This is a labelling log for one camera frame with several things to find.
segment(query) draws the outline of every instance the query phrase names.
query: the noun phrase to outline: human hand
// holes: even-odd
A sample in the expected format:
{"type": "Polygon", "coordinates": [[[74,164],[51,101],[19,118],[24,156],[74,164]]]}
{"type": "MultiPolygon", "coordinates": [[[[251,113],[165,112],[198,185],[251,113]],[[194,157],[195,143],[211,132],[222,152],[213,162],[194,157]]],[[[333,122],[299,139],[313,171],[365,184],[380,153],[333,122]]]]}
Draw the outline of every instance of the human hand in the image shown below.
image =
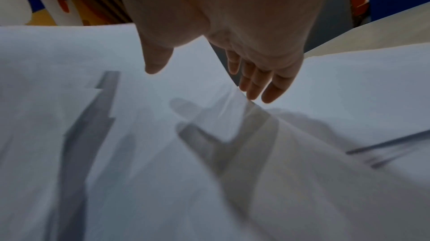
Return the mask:
{"type": "Polygon", "coordinates": [[[270,103],[291,85],[323,0],[123,0],[136,24],[145,70],[154,74],[173,49],[205,35],[226,50],[249,99],[270,103]]]}

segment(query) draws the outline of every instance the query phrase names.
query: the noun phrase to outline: beige surface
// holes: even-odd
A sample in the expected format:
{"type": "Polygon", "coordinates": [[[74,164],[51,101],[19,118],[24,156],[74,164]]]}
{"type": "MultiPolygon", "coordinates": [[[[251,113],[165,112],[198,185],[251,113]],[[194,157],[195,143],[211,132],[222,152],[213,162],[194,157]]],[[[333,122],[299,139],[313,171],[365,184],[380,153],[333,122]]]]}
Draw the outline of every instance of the beige surface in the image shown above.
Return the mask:
{"type": "Polygon", "coordinates": [[[305,53],[305,58],[427,42],[430,3],[352,29],[305,53]]]}

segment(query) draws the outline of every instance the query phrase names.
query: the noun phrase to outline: gray wall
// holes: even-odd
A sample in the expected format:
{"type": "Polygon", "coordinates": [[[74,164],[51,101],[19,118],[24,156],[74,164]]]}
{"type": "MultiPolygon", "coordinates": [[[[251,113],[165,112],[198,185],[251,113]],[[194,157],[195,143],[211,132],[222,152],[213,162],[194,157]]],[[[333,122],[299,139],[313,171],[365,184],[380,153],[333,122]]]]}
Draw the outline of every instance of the gray wall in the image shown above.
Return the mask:
{"type": "MultiPolygon", "coordinates": [[[[326,0],[322,10],[311,30],[305,45],[305,52],[309,51],[353,28],[351,7],[349,0],[326,0]]],[[[215,53],[227,69],[225,51],[212,46],[215,53]]],[[[231,76],[238,85],[240,75],[231,76]]]]}

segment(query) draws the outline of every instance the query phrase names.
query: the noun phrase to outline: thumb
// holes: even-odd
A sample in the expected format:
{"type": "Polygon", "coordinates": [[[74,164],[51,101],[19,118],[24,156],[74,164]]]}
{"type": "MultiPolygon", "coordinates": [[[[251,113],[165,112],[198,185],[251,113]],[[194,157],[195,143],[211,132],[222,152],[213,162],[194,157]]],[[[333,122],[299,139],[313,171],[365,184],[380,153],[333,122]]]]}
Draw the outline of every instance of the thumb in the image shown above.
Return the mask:
{"type": "Polygon", "coordinates": [[[143,59],[145,60],[145,71],[148,74],[160,72],[169,62],[173,54],[172,47],[162,47],[149,41],[139,33],[140,42],[142,43],[143,59]]]}

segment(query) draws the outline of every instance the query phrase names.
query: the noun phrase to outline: colorful wall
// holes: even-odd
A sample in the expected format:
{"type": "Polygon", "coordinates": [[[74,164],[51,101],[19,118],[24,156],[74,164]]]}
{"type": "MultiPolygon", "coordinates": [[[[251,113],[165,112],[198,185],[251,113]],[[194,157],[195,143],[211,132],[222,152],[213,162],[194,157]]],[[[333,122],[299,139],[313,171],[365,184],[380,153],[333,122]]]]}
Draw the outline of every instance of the colorful wall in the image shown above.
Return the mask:
{"type": "Polygon", "coordinates": [[[113,24],[85,0],[0,0],[0,26],[96,26],[113,24]]]}

